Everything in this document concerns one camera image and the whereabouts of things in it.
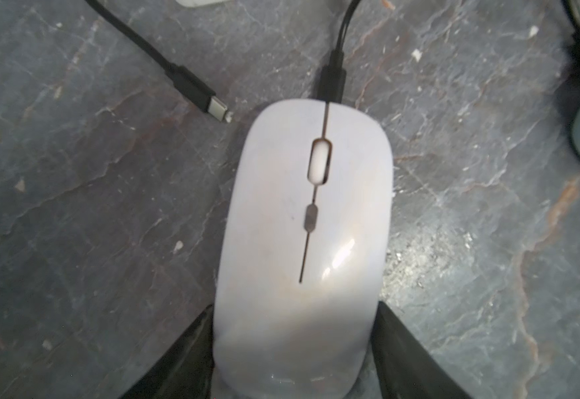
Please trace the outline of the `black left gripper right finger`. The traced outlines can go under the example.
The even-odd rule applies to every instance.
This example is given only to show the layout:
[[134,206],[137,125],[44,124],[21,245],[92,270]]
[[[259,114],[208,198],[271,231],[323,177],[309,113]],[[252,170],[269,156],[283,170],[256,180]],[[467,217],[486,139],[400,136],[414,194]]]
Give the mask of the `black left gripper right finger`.
[[471,399],[383,301],[378,303],[371,349],[384,398]]

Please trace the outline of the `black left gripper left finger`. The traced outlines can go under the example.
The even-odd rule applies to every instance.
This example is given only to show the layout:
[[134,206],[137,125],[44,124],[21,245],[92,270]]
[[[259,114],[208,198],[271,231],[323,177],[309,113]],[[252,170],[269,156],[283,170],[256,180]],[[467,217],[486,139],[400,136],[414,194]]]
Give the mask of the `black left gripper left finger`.
[[210,304],[120,398],[209,398],[215,365],[213,316],[214,306]]

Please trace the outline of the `white pink wireless mouse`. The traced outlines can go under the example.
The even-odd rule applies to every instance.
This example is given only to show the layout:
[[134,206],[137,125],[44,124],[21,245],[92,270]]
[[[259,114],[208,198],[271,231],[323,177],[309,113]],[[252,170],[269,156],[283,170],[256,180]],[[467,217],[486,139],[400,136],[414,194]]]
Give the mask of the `white pink wireless mouse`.
[[390,142],[370,116],[273,103],[238,164],[213,355],[251,398],[342,398],[366,357],[391,224]]

